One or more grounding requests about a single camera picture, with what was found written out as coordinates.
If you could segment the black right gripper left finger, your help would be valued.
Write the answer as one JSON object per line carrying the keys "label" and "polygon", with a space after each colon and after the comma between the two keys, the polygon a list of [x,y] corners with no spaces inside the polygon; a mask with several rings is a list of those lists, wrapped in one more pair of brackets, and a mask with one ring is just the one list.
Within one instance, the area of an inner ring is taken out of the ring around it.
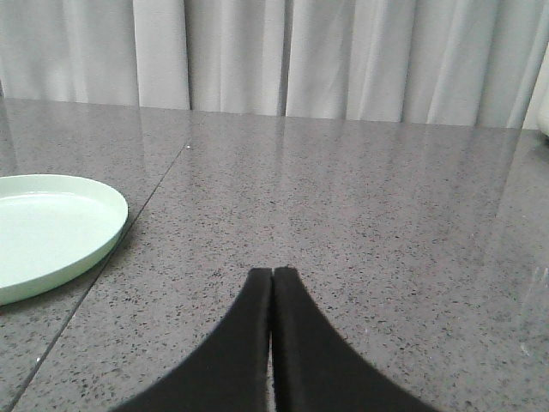
{"label": "black right gripper left finger", "polygon": [[117,411],[266,411],[272,271],[249,271],[215,329],[182,363]]}

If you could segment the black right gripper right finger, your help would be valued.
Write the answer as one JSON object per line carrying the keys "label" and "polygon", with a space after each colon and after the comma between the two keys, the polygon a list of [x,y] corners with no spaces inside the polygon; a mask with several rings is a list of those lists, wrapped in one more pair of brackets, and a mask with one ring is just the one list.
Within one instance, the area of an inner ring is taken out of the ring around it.
{"label": "black right gripper right finger", "polygon": [[358,355],[318,309],[294,268],[273,277],[278,411],[433,411]]}

